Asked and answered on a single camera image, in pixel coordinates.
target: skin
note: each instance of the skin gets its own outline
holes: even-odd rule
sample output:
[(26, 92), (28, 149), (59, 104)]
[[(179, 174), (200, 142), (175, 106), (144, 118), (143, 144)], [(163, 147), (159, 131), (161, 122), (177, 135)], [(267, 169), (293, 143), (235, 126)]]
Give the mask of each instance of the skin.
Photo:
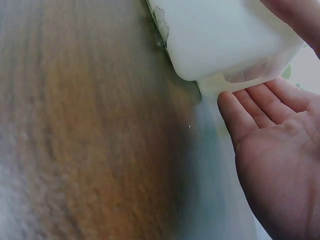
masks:
[[(320, 56), (318, 0), (262, 0)], [(320, 95), (276, 79), (218, 106), (249, 205), (273, 239), (320, 239)]]

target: brown wood grain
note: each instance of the brown wood grain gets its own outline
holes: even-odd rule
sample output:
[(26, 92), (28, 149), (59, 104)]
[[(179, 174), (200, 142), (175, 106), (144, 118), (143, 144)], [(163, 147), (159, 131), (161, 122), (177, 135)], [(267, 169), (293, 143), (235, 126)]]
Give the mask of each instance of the brown wood grain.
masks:
[(144, 0), (0, 0), (0, 239), (177, 236), (212, 119), (158, 40)]

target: palm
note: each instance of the palm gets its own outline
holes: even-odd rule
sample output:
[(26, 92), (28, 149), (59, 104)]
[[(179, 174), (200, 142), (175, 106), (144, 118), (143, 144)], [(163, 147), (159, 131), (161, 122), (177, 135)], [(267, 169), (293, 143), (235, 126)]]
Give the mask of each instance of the palm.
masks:
[(218, 103), (240, 183), (267, 231), (281, 239), (320, 234), (320, 96), (278, 79), (222, 93)]

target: plastic container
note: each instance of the plastic container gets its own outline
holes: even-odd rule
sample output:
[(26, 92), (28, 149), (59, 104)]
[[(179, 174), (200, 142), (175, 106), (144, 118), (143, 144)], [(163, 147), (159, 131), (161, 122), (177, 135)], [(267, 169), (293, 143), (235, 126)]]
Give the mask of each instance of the plastic container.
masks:
[(279, 77), (304, 41), (259, 0), (147, 0), (176, 73), (203, 96)]

